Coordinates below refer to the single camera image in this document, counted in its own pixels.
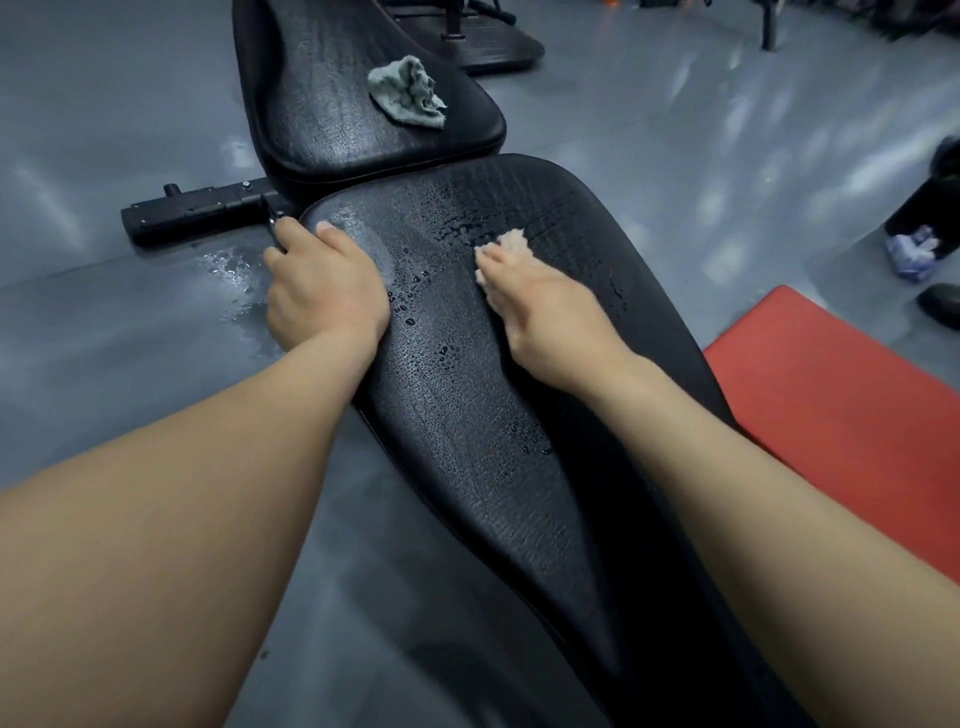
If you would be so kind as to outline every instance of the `forearm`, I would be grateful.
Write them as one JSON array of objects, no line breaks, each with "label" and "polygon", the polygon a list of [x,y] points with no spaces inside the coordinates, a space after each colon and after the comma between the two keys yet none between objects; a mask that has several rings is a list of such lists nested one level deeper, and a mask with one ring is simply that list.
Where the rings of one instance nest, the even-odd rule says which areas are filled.
[{"label": "forearm", "polygon": [[374,347],[325,332],[0,497],[0,723],[223,720]]},{"label": "forearm", "polygon": [[824,723],[956,725],[960,590],[637,357],[585,393]]}]

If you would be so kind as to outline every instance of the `gray rag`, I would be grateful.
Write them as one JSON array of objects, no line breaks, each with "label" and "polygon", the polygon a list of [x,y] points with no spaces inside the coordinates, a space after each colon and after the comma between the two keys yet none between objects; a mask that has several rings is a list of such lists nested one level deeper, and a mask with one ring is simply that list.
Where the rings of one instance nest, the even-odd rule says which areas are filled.
[{"label": "gray rag", "polygon": [[446,104],[433,92],[433,79],[426,75],[416,56],[375,68],[367,76],[373,100],[394,121],[442,129]]}]

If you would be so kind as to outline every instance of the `red mat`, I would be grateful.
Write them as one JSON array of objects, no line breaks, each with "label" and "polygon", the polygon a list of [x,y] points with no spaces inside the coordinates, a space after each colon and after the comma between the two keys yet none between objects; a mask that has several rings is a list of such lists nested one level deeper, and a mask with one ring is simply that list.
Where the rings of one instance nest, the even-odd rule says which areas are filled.
[{"label": "red mat", "polygon": [[786,286],[706,354],[760,444],[960,583],[960,396]]}]

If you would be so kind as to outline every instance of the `black leather upholstery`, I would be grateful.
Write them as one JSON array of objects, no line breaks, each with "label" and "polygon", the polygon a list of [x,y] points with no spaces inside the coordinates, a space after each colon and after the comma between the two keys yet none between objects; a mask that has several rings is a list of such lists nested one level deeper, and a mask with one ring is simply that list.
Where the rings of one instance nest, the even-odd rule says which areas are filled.
[{"label": "black leather upholstery", "polygon": [[353,187],[302,217],[308,228],[324,219],[373,256],[394,306],[358,408],[424,501],[541,616],[614,722],[741,726],[789,703],[656,489],[582,405],[513,364],[474,283],[473,247],[524,228],[636,352],[733,425],[684,323],[597,199],[550,162],[506,155]]},{"label": "black leather upholstery", "polygon": [[[294,202],[503,144],[506,124],[487,93],[420,49],[375,0],[234,0],[233,35],[253,146]],[[447,103],[442,131],[395,123],[367,91],[372,68],[408,54]]]}]

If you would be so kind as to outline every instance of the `gray floor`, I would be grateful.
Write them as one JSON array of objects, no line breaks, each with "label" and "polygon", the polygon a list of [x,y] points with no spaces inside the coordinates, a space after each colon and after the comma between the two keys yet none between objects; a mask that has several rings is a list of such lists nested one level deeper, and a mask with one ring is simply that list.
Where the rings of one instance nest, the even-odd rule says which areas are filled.
[{"label": "gray floor", "polygon": [[[746,0],[510,6],[547,56],[484,81],[507,117],[506,150],[581,177],[702,345],[788,283],[960,388],[960,336],[917,313],[918,289],[890,275],[871,234],[923,180],[937,141],[960,132],[960,45],[890,44],[787,8],[780,51],[761,54]],[[265,231],[139,255],[118,214],[165,182],[261,174],[229,0],[5,7],[0,486],[278,355],[263,328]],[[937,279],[960,281],[960,263]],[[487,707],[468,718],[458,696]],[[536,620],[348,415],[229,726],[520,722],[602,724]]]}]

